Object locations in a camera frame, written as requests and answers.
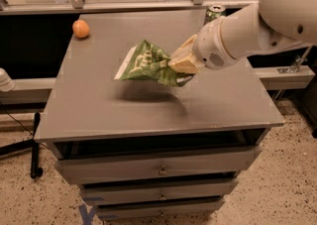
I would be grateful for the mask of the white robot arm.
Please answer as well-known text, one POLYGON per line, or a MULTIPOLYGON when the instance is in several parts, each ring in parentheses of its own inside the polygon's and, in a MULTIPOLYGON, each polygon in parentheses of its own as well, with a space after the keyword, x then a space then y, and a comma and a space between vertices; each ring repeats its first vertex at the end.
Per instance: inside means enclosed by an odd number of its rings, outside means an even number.
POLYGON ((317 0, 259 0, 204 25, 171 56, 176 72, 218 70, 243 57, 317 45, 317 0))

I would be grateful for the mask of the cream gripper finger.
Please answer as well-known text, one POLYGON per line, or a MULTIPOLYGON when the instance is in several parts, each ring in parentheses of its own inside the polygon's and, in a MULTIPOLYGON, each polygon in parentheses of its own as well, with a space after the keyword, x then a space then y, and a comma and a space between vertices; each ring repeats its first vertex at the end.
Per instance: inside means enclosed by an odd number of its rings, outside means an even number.
POLYGON ((200 69, 204 66, 193 53, 188 55, 179 55, 173 57, 168 66, 175 72, 196 74, 200 72, 200 69))
POLYGON ((193 44, 196 40, 197 35, 192 35, 187 39, 172 55, 172 58, 187 56, 192 52, 193 44))

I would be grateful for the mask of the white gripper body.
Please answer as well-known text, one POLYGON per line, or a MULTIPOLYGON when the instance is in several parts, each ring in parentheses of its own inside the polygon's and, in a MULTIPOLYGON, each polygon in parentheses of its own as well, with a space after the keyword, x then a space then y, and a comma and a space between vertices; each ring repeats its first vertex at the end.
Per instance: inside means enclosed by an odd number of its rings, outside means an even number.
POLYGON ((237 61, 229 55, 221 38, 221 24, 224 17, 219 17, 202 27, 197 33, 192 51, 207 68, 220 70, 234 65, 237 61))

